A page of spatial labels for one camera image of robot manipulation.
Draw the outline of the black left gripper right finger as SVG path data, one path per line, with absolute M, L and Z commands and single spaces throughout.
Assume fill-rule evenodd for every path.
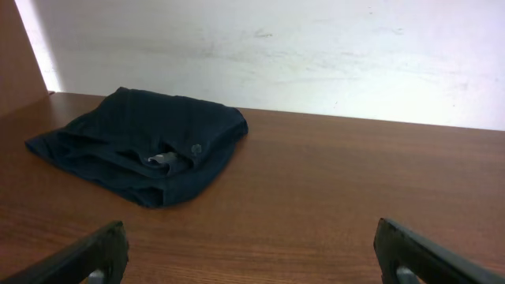
M 504 278 L 399 223 L 381 218 L 373 248 L 383 284 L 504 284 Z

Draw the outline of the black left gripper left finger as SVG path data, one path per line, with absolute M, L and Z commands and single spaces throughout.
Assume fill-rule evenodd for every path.
M 120 283 L 127 263 L 129 242 L 123 222 L 113 221 L 64 249 L 4 278 L 19 283 Z

